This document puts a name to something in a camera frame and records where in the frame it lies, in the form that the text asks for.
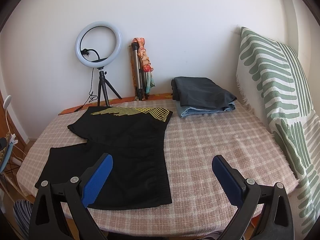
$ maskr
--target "black garment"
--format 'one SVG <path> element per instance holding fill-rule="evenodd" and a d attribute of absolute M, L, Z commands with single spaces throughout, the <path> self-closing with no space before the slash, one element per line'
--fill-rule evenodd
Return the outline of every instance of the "black garment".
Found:
<path fill-rule="evenodd" d="M 113 158 L 112 171 L 88 207 L 126 210 L 172 203 L 163 151 L 171 115 L 162 108 L 89 107 L 68 126 L 88 142 L 51 148 L 35 187 L 43 180 L 56 184 L 79 177 L 108 153 Z"/>
<path fill-rule="evenodd" d="M 172 99 L 180 106 L 224 111 L 237 98 L 209 78 L 176 77 L 171 81 Z"/>

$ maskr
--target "table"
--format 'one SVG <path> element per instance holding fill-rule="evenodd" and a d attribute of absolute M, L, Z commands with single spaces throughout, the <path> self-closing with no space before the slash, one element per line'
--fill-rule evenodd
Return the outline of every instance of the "table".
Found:
<path fill-rule="evenodd" d="M 236 208 L 229 204 L 212 172 L 212 158 L 217 154 L 222 154 L 245 178 L 254 178 L 259 184 L 273 186 L 280 181 L 287 193 L 297 185 L 271 134 L 239 102 L 234 111 L 184 119 L 178 117 L 170 99 L 126 102 L 117 106 L 163 107 L 174 112 L 164 140 L 173 203 L 139 210 L 89 209 L 97 225 L 105 231 L 136 236 L 195 236 L 225 228 Z M 36 195 L 34 184 L 51 147 L 85 142 L 67 129 L 67 125 L 83 113 L 84 110 L 57 116 L 30 149 L 17 174 L 20 188 L 26 195 Z M 70 215 L 65 203 L 63 209 Z"/>

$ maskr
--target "camera tripod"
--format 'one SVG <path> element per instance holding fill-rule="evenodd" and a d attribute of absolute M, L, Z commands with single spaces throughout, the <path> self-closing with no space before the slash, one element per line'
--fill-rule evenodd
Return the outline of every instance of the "camera tripod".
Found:
<path fill-rule="evenodd" d="M 118 92 L 114 89 L 114 87 L 106 79 L 106 76 L 105 76 L 106 72 L 103 71 L 103 68 L 104 67 L 98 68 L 98 70 L 99 70 L 99 86 L 98 86 L 98 104 L 97 104 L 97 106 L 100 106 L 101 88 L 102 88 L 102 92 L 103 92 L 103 96 L 104 96 L 104 101 L 106 102 L 106 106 L 110 106 L 106 84 L 115 93 L 115 95 L 119 99 L 122 99 L 122 97 L 118 94 Z"/>

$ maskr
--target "folded clothes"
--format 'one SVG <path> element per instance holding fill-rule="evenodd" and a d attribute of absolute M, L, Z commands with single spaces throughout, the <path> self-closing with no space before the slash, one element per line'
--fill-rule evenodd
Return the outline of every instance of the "folded clothes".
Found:
<path fill-rule="evenodd" d="M 209 78 L 176 77 L 171 81 L 171 86 L 172 99 L 179 101 L 176 105 L 181 117 L 235 109 L 232 102 L 237 98 Z"/>
<path fill-rule="evenodd" d="M 231 111 L 236 109 L 235 103 L 230 102 L 229 107 L 224 110 L 208 110 L 208 109 L 199 109 L 191 106 L 180 106 L 180 101 L 176 101 L 177 112 L 180 117 L 186 117 L 191 114 L 213 114 L 217 112 Z"/>

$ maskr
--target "pillow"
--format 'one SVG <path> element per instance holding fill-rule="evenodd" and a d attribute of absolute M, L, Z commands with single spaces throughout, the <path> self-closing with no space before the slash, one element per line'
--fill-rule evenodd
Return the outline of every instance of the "pillow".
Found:
<path fill-rule="evenodd" d="M 300 180 L 290 205 L 302 239 L 320 214 L 320 120 L 302 66 L 291 47 L 243 27 L 237 81 Z"/>

